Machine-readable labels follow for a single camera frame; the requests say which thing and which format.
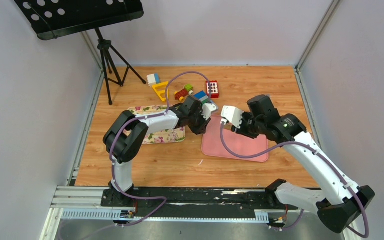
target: wood surface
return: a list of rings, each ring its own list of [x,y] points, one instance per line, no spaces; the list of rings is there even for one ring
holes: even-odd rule
[[[248,111],[247,100],[270,94],[281,115],[296,115],[308,128],[309,121],[300,90],[289,66],[185,66],[136,67],[146,76],[158,73],[162,81],[186,71],[198,71],[211,81],[218,81],[220,98],[215,103],[236,106]],[[125,68],[118,71],[123,76]],[[197,74],[186,74],[170,86],[171,103],[174,92],[192,84],[195,92],[205,89],[205,80]],[[76,186],[107,186],[111,180],[111,162],[103,144],[103,136],[120,113],[129,107],[161,105],[147,84],[130,71],[123,87],[110,82],[113,105],[108,105],[105,83],[99,96],[81,161]],[[276,179],[285,179],[300,187],[318,185],[307,171],[283,149],[269,153],[267,162],[258,163],[205,156],[201,152],[202,135],[194,135],[186,127],[186,139],[180,143],[143,145],[133,160],[135,186],[147,187],[266,187]]]

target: floral tray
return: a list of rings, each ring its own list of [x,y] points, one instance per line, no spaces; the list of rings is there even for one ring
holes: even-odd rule
[[[167,109],[167,106],[134,106],[129,107],[129,110],[133,114],[153,114]],[[167,143],[179,143],[183,142],[186,138],[186,132],[184,127],[177,129],[167,129],[158,131],[145,136],[142,144],[167,144]]]

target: pink mat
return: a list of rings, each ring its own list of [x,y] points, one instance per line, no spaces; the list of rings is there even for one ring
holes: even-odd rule
[[[212,115],[211,121],[206,127],[206,133],[202,137],[202,153],[211,156],[211,157],[220,157],[228,159],[238,159],[264,163],[269,159],[269,154],[243,159],[235,157],[230,154],[222,144],[220,139],[220,121],[222,117],[219,115]],[[223,129],[223,137],[226,145],[233,152],[240,155],[253,155],[261,153],[269,147],[269,141],[265,135],[259,135],[256,139],[252,139],[246,136],[242,136],[236,133],[231,132],[228,129]]]

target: black music stand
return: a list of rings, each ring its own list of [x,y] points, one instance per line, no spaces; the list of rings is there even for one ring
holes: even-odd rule
[[[100,27],[118,24],[126,21],[139,19],[144,15],[144,8],[140,0],[14,0],[37,37],[47,41],[57,39],[71,34],[92,30],[98,36],[106,90],[108,92],[109,105],[113,104],[110,93],[109,82],[121,87],[124,85],[126,76],[131,69],[142,81],[147,82],[135,71],[126,59],[112,46],[110,40],[105,40],[101,34]],[[127,65],[121,80],[116,65],[110,55],[110,49],[117,54]],[[108,78],[108,72],[114,72],[117,81]]]

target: tripod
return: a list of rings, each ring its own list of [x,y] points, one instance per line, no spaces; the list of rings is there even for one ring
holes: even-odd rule
[[[113,82],[117,85],[120,85],[120,87],[123,87],[125,84],[125,80],[127,77],[127,73],[131,69],[134,74],[142,81],[143,84],[147,84],[147,82],[139,75],[139,73],[130,65],[129,62],[126,61],[126,59],[113,47],[110,40],[105,40],[102,37],[101,31],[99,28],[95,28],[96,35],[98,36],[98,49],[100,51],[100,57],[102,61],[102,68],[103,68],[103,74],[106,84],[106,91],[108,92],[108,103],[109,105],[113,105],[113,100],[111,99],[111,93],[110,93],[110,85],[109,82]],[[126,71],[124,72],[123,80],[121,80],[119,72],[117,71],[116,65],[114,64],[113,58],[110,55],[110,49],[114,51],[115,54],[117,54],[121,60],[127,65]],[[112,80],[108,77],[107,74],[107,67],[108,66],[108,72],[109,74],[112,74],[114,72],[115,77],[117,78],[117,81]]]

